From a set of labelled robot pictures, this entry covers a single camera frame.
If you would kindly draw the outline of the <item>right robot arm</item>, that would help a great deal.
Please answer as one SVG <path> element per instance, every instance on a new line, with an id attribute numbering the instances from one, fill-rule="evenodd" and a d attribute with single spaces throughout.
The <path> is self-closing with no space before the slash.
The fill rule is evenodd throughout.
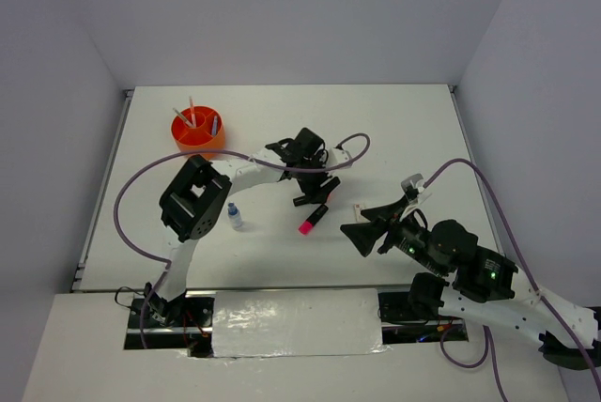
<path id="1" fill-rule="evenodd" d="M 397 249 L 423 267 L 405 301 L 381 309 L 384 321 L 461 317 L 521 335 L 559 367 L 600 365 L 600 310 L 582 307 L 533 287 L 514 261 L 480 245 L 455 220 L 429 226 L 406 199 L 362 212 L 364 222 L 341 232 L 361 256 Z"/>

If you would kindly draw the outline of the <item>black highlighter orange cap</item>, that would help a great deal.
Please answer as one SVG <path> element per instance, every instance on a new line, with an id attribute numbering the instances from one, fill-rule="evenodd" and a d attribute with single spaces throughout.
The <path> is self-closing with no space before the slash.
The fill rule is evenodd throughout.
<path id="1" fill-rule="evenodd" d="M 293 199 L 295 207 L 304 205 L 323 205 L 326 204 L 330 199 L 331 194 L 327 192 L 304 194 L 302 196 Z"/>

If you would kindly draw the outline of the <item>orange slim pen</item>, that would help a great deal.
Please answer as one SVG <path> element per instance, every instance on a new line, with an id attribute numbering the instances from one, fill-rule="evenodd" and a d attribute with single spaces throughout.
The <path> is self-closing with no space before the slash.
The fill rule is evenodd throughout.
<path id="1" fill-rule="evenodd" d="M 191 114 L 191 119 L 192 119 L 192 128 L 197 128 L 197 121 L 196 121 L 196 115 L 195 115 L 195 107 L 194 107 L 194 103 L 193 103 L 193 97 L 189 96 L 189 106 L 190 106 L 190 114 Z"/>

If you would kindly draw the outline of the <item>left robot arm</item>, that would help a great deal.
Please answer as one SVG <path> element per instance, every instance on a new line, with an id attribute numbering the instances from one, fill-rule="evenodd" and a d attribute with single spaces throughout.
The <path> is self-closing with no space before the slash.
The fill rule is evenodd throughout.
<path id="1" fill-rule="evenodd" d="M 296 207 L 322 205 L 340 184 L 331 169 L 349 159 L 342 146 L 327 148 L 306 128 L 295 138 L 268 144 L 248 157 L 208 161 L 191 156 L 160 197 L 170 264 L 159 283 L 146 284 L 147 313 L 164 326 L 181 320 L 194 249 L 217 224 L 230 195 L 295 180 L 301 190 L 293 199 Z"/>

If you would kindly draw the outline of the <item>green clear pen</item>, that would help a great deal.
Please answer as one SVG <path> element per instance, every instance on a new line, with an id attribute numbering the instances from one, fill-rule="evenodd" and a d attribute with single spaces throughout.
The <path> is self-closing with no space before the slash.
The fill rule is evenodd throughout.
<path id="1" fill-rule="evenodd" d="M 195 128 L 192 122 L 187 117 L 185 117 L 178 109 L 172 108 L 172 110 L 187 128 Z"/>

